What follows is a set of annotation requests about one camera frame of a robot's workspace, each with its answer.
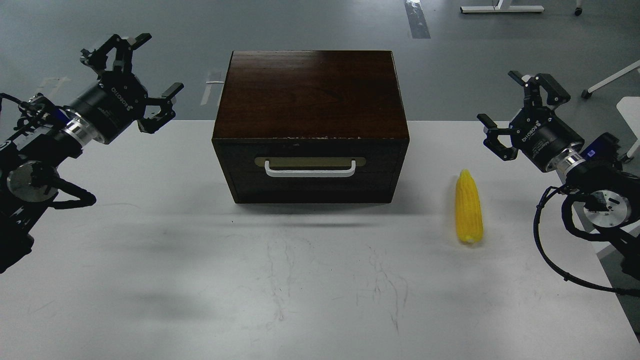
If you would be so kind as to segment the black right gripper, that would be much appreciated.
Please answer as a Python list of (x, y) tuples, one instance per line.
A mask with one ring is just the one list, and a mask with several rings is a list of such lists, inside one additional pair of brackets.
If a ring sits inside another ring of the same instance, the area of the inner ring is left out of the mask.
[[(515, 160), (522, 152), (542, 173), (555, 169), (553, 159), (564, 150), (581, 150), (585, 139), (556, 114), (556, 109), (571, 100), (569, 92), (548, 73), (528, 75), (510, 70), (508, 76), (523, 89), (523, 105), (508, 128), (499, 128), (485, 113), (477, 114), (484, 126), (483, 144), (503, 161)], [(500, 136), (510, 136), (505, 146)]]

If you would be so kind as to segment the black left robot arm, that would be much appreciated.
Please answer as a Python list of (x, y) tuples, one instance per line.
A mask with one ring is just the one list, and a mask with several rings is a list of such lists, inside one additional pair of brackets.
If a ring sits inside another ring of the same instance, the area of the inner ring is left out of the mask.
[(133, 53), (152, 38), (110, 36), (94, 50), (84, 48), (80, 61), (97, 75), (96, 83), (68, 105), (56, 105), (42, 93), (26, 101), (2, 93), (16, 104), (14, 133), (0, 151), (0, 266), (5, 272), (32, 252), (34, 228), (46, 210), (91, 207), (96, 196), (65, 180), (60, 164), (78, 158), (92, 141), (108, 145), (132, 123), (153, 134), (175, 116), (172, 84), (161, 96), (149, 96), (133, 73)]

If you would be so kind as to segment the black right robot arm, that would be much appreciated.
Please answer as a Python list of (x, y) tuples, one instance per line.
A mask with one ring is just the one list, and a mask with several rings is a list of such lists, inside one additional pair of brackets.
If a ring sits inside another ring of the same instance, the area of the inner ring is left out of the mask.
[(639, 278), (639, 237), (624, 226), (639, 221), (639, 178), (623, 171), (618, 139), (604, 132), (590, 145), (555, 110), (569, 93), (548, 73), (524, 75), (509, 71), (523, 89), (523, 105), (508, 127), (501, 129), (487, 114), (483, 144), (503, 161), (524, 154), (542, 173), (557, 171), (565, 194), (561, 218), (568, 232), (589, 242), (611, 244), (622, 255), (622, 271)]

